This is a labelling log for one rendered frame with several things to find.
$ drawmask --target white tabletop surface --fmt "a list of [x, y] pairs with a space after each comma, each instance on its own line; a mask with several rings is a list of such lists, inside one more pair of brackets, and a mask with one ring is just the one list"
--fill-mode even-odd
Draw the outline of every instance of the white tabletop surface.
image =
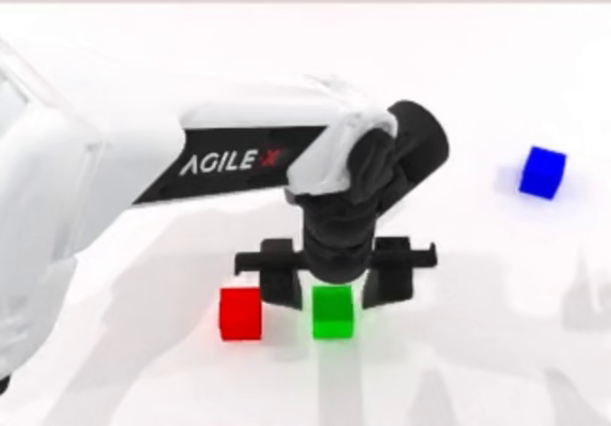
[[[82, 254], [0, 424], [611, 424], [610, 25], [611, 7], [0, 7], [0, 36], [88, 115], [152, 73], [323, 72], [423, 103], [452, 145], [379, 230], [436, 242], [438, 268], [359, 312], [354, 340], [312, 341], [306, 300], [265, 308], [260, 343], [220, 341], [234, 253], [299, 235], [280, 190], [134, 210]], [[532, 145], [568, 154], [554, 202], [516, 192]]]

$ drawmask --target red letter x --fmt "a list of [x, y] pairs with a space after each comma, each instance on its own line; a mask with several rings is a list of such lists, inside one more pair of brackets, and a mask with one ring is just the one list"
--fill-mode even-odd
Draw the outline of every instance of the red letter x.
[[267, 155], [261, 157], [261, 166], [274, 166], [281, 152], [281, 149], [267, 151]]

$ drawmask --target logo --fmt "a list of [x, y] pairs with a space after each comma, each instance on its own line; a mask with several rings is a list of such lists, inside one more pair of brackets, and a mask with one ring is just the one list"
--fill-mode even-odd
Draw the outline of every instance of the logo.
[[278, 164], [282, 149], [259, 151], [250, 149], [245, 152], [225, 151], [211, 152], [201, 157], [193, 155], [180, 170], [181, 176], [206, 173], [224, 173], [231, 171], [246, 171], [256, 167], [271, 167]]

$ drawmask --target cube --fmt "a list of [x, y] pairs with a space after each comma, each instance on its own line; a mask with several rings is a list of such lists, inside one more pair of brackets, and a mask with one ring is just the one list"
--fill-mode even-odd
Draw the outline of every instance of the cube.
[[522, 171], [519, 191], [552, 200], [562, 182], [565, 166], [565, 154], [533, 147]]
[[315, 340], [348, 339], [354, 334], [354, 304], [350, 286], [312, 289], [312, 333]]
[[222, 288], [219, 329], [223, 341], [261, 340], [263, 303], [259, 288]]

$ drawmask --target blue cube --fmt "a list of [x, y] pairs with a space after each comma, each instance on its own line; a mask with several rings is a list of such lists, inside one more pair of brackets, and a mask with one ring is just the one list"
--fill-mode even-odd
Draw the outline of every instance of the blue cube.
[[533, 147], [522, 172], [519, 191], [552, 200], [562, 182], [566, 155]]

